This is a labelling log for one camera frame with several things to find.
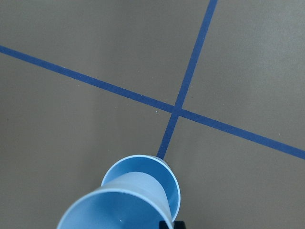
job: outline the gray surface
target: gray surface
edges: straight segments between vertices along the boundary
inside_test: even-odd
[[[1,1],[0,45],[174,104],[208,1]],[[302,1],[220,1],[184,109],[305,149]],[[169,113],[0,54],[0,228],[55,228]],[[305,161],[179,118],[188,228],[305,225]]]

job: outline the blue tape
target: blue tape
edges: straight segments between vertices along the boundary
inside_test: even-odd
[[[229,134],[250,140],[252,142],[256,142],[263,146],[267,146],[272,149],[276,149],[276,150],[282,151],[284,153],[299,157],[301,159],[305,159],[305,151],[302,149],[298,149],[298,148],[286,145],[284,143],[277,142],[270,138],[251,133],[249,131],[237,128],[232,125],[228,125],[226,123],[216,121],[214,119],[211,119],[211,118],[199,115],[199,114],[195,114],[190,111],[182,110],[180,113],[180,116],[193,120],[195,122],[201,123],[203,125],[207,125],[209,127],[215,128],[217,130],[221,130],[221,131],[227,132]]]
[[[204,18],[203,18],[203,22],[201,24],[198,36],[197,36],[197,40],[195,43],[195,46],[193,48],[193,52],[192,55],[190,57],[189,60],[189,64],[187,66],[185,75],[184,75],[184,79],[175,103],[175,108],[173,109],[172,115],[170,117],[170,120],[168,122],[168,125],[166,127],[157,157],[164,159],[168,145],[171,141],[172,135],[173,135],[173,131],[175,129],[176,123],[178,121],[178,117],[179,114],[181,112],[187,91],[189,89],[199,56],[200,56],[200,52],[206,37],[206,34],[208,32],[211,20],[212,20],[212,16],[213,13],[215,11],[216,8],[216,4],[217,4],[217,0],[210,0],[209,5],[206,9]]]
[[[124,88],[115,86],[113,84],[110,84],[110,83],[92,78],[90,76],[72,71],[70,69],[58,66],[56,64],[40,60],[36,57],[29,56],[27,54],[15,51],[13,49],[6,48],[6,47],[1,46],[1,45],[0,45],[0,52],[3,53],[3,54],[6,54],[8,56],[15,57],[17,59],[26,61],[28,63],[32,63],[32,64],[37,65],[39,67],[48,69],[50,71],[68,76],[68,77],[73,78],[75,80],[79,80],[79,81],[82,81],[84,83],[88,83],[92,86],[102,88],[106,91],[109,91],[109,92],[112,92],[112,93],[115,93],[115,94],[119,94],[119,95],[124,96],[126,98],[138,101],[140,103],[143,103],[143,104],[146,104],[146,105],[149,105],[149,106],[153,106],[155,108],[158,108],[158,109],[170,112],[170,113],[173,111],[173,105],[170,105],[170,104],[152,99],[150,97],[138,94],[136,92],[129,91],[127,89],[124,89]]]

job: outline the blue cup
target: blue cup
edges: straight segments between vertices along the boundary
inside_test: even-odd
[[[162,220],[173,229],[179,206],[178,182],[168,165],[154,156],[129,156],[65,212],[57,229],[157,229]]]

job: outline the black object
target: black object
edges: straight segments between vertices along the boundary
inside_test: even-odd
[[[165,221],[160,221],[159,229],[168,229]],[[185,223],[183,221],[175,221],[174,222],[174,229],[186,229]]]

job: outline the gray floor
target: gray floor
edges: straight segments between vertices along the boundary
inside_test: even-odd
[[[208,1],[0,2],[0,45],[174,104]],[[220,0],[183,108],[305,149],[305,2]],[[0,228],[51,229],[170,113],[0,54]],[[305,161],[179,118],[187,228],[302,229]]]

